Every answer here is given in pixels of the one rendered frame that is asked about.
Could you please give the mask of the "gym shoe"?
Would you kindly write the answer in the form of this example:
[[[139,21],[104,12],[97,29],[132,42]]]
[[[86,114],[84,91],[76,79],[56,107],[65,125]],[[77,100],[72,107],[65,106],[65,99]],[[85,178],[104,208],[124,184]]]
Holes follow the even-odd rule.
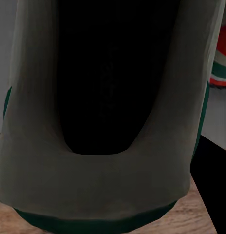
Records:
[[[209,85],[211,88],[226,89],[226,1]]]
[[[52,234],[122,234],[190,189],[226,0],[18,0],[0,202]]]

